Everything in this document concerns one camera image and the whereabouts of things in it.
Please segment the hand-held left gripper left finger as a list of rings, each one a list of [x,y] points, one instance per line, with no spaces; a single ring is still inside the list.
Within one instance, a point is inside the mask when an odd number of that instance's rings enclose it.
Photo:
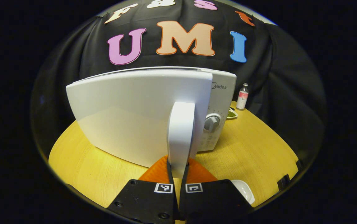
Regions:
[[[129,180],[107,209],[143,224],[174,224],[179,219],[175,191],[165,155],[140,178]]]

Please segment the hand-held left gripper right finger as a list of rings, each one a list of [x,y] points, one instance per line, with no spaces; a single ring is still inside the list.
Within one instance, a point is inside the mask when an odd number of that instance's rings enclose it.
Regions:
[[[180,188],[180,220],[186,223],[241,223],[254,208],[232,180],[220,180],[189,158]]]

